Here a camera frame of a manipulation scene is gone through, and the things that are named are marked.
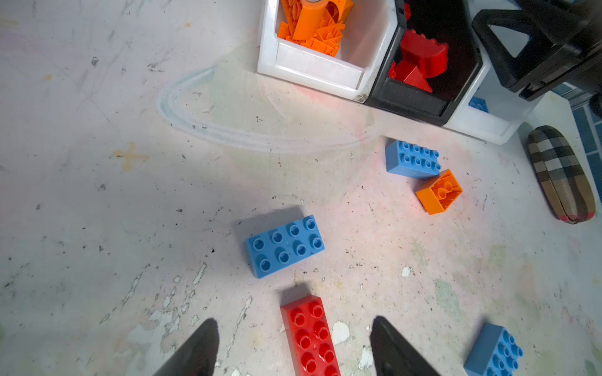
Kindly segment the small red lego piece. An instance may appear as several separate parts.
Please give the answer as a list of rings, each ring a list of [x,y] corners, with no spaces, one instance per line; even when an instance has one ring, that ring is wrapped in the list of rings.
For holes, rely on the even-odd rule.
[[[433,92],[429,83],[426,81],[426,78],[423,77],[420,69],[409,62],[403,60],[399,63],[393,62],[388,72],[388,77],[403,82],[407,86],[413,86],[429,93]]]

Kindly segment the orange long lego chassis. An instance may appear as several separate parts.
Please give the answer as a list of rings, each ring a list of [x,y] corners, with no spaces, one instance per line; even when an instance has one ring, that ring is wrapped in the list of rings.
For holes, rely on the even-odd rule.
[[[336,57],[354,6],[351,0],[284,0],[281,4],[286,22],[281,22],[277,37]]]

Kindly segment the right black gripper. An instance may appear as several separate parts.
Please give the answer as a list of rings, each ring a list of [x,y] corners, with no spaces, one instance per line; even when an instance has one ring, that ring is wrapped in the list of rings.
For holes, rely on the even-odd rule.
[[[560,84],[601,93],[601,2],[518,1],[519,8],[483,9],[472,27],[500,84],[533,101]],[[528,36],[512,56],[491,27]]]

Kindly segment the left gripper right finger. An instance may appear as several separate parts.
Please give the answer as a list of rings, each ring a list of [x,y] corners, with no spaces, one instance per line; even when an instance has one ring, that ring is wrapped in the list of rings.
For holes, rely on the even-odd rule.
[[[431,375],[440,374],[383,316],[376,316],[370,335],[376,374]]]

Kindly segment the red tall lego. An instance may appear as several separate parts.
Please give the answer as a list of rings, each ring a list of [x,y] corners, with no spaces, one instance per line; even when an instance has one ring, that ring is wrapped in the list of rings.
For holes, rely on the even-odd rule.
[[[341,375],[321,298],[309,295],[281,313],[296,375]]]

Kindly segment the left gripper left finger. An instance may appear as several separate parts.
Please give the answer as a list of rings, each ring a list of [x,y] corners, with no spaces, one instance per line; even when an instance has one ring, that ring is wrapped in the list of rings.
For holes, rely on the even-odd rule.
[[[155,376],[212,376],[216,367],[218,350],[218,323],[214,318],[209,318],[155,372]]]

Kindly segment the orange lego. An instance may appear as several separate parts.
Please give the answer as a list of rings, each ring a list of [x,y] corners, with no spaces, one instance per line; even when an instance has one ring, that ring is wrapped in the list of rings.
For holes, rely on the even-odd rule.
[[[432,178],[423,184],[415,194],[425,211],[430,215],[436,215],[446,212],[462,192],[462,187],[453,173],[447,169],[439,177]]]

